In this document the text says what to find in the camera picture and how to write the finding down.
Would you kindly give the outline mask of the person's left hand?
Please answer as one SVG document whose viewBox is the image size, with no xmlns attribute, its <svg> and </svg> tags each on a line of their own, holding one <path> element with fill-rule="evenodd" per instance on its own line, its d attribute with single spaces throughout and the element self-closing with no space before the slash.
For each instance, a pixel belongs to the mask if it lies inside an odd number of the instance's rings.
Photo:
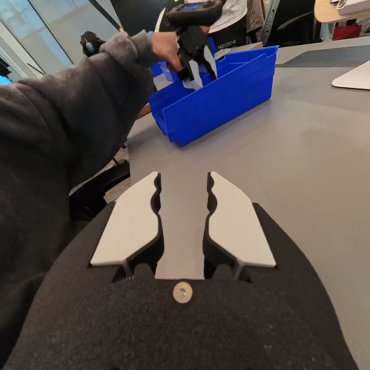
<svg viewBox="0 0 370 370">
<path fill-rule="evenodd" d="M 170 71 L 180 72 L 183 69 L 178 57 L 179 48 L 175 32 L 154 32 L 150 41 L 157 59 L 165 61 Z"/>
</svg>

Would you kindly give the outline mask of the black desk chair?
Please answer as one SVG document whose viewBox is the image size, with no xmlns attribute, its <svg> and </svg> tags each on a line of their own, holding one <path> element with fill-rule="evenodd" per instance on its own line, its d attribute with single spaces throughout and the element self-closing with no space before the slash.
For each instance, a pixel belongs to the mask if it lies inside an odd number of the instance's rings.
<svg viewBox="0 0 370 370">
<path fill-rule="evenodd" d="M 106 193 L 129 177 L 129 162 L 123 160 L 88 180 L 69 196 L 70 217 L 91 221 L 107 206 Z"/>
</svg>

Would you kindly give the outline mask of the grey desk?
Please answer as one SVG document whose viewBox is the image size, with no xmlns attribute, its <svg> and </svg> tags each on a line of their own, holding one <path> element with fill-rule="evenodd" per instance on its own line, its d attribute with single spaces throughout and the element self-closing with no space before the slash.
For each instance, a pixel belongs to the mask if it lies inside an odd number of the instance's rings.
<svg viewBox="0 0 370 370">
<path fill-rule="evenodd" d="M 335 306 L 348 347 L 369 369 L 369 91 L 332 81 L 362 64 L 368 39 L 282 48 L 277 64 L 346 50 L 330 67 L 277 67 L 263 104 L 178 147 L 148 114 L 128 137 L 133 183 L 161 173 L 165 252 L 159 279 L 203 277 L 207 174 L 258 203 L 305 253 Z"/>
</svg>

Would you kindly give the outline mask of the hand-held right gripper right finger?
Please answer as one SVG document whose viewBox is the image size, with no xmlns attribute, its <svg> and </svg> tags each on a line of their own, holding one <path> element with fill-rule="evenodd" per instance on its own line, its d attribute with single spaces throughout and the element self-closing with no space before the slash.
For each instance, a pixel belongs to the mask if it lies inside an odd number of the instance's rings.
<svg viewBox="0 0 370 370">
<path fill-rule="evenodd" d="M 250 198 L 233 183 L 211 171 L 207 175 L 207 209 L 202 250 L 204 278 L 220 265 L 239 279 L 247 267 L 277 267 Z"/>
</svg>

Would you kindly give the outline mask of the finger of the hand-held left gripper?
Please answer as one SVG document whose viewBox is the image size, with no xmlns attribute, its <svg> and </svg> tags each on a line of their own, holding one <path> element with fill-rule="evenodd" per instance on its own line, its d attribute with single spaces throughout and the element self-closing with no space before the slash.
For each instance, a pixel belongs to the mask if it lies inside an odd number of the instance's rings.
<svg viewBox="0 0 370 370">
<path fill-rule="evenodd" d="M 197 62 L 189 62 L 188 76 L 182 81 L 182 84 L 188 90 L 199 90 L 203 87 Z"/>
<path fill-rule="evenodd" d="M 210 74 L 210 77 L 213 80 L 216 80 L 218 74 L 216 69 L 215 58 L 208 45 L 205 45 L 203 48 L 203 64 L 206 67 L 207 72 Z"/>
</svg>

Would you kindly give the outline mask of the person's left forearm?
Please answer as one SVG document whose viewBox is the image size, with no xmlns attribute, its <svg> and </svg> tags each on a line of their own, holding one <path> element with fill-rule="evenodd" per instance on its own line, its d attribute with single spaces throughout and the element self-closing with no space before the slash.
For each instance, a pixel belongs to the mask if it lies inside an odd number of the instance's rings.
<svg viewBox="0 0 370 370">
<path fill-rule="evenodd" d="M 1 87 L 1 215 L 41 190 L 70 190 L 103 169 L 153 89 L 151 37 L 118 33 L 100 52 L 41 79 Z"/>
</svg>

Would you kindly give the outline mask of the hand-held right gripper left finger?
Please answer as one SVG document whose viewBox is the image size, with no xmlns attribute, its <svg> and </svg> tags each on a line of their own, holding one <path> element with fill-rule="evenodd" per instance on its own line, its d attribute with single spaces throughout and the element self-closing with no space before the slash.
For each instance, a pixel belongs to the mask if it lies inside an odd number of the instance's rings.
<svg viewBox="0 0 370 370">
<path fill-rule="evenodd" d="M 161 174 L 154 171 L 118 197 L 90 260 L 92 267 L 118 266 L 130 279 L 136 267 L 146 265 L 155 276 L 164 254 L 160 193 Z"/>
</svg>

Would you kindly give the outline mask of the red object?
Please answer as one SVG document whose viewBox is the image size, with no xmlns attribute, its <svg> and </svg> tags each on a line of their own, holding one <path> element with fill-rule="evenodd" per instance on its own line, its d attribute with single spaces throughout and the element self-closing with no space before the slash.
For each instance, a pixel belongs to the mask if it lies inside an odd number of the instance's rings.
<svg viewBox="0 0 370 370">
<path fill-rule="evenodd" d="M 358 38 L 361 33 L 361 30 L 362 26 L 358 25 L 357 23 L 346 26 L 338 26 L 334 28 L 331 40 L 338 41 Z"/>
</svg>

